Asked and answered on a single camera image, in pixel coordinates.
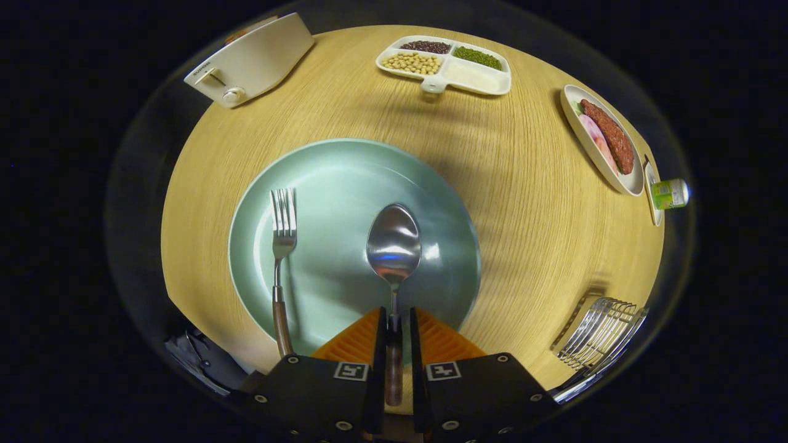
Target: round wooden table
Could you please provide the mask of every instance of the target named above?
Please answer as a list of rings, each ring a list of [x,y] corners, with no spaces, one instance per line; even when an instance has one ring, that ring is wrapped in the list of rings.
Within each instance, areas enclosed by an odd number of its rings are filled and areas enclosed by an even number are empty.
[[[417,80],[375,67],[384,48],[413,34],[503,55],[511,92],[491,97],[449,87],[430,96]],[[565,84],[593,92],[535,57],[458,32],[397,25],[316,35],[282,84],[234,110],[211,105],[188,138],[162,216],[170,299],[224,350],[267,373],[279,360],[277,346],[243,309],[229,273],[236,205],[263,169],[304,144],[378,140],[431,165],[478,231],[481,287],[460,333],[488,353],[511,352],[546,389],[565,382],[574,371],[550,345],[575,304],[601,285],[607,296],[643,306],[667,222],[654,226],[645,192],[620,194],[595,169],[561,110]],[[641,160],[653,159],[637,130],[616,117]],[[403,406],[387,411],[411,413],[408,373],[404,380]]]

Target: small can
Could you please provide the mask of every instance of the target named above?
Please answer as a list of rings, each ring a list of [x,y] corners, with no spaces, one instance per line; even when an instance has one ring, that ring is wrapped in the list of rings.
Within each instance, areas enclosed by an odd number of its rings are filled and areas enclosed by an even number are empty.
[[[690,189],[684,180],[675,178],[652,184],[651,197],[656,209],[684,207],[690,201]]]

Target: spoon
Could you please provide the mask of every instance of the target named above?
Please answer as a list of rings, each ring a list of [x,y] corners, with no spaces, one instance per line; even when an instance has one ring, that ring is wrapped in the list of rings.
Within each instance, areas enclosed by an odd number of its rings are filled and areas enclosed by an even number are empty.
[[[392,204],[381,210],[366,241],[366,258],[375,273],[392,288],[386,343],[386,404],[402,403],[402,319],[397,300],[400,285],[422,260],[422,242],[416,221],[407,208]]]

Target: sausage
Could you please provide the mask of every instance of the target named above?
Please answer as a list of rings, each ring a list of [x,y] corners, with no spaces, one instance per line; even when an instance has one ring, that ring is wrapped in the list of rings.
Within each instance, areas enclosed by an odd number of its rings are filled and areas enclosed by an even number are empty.
[[[586,99],[580,101],[585,115],[599,126],[605,141],[608,142],[610,152],[613,154],[615,164],[619,166],[624,175],[632,172],[634,154],[629,139],[626,138],[624,131],[597,105]]]

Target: fork with wooden handle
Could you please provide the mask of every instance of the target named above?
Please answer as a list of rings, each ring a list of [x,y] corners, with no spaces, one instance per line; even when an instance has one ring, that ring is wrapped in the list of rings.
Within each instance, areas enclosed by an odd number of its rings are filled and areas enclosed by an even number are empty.
[[[273,330],[277,335],[279,355],[293,353],[288,329],[288,314],[280,279],[282,259],[296,249],[296,197],[293,188],[274,189],[270,193],[273,208]]]

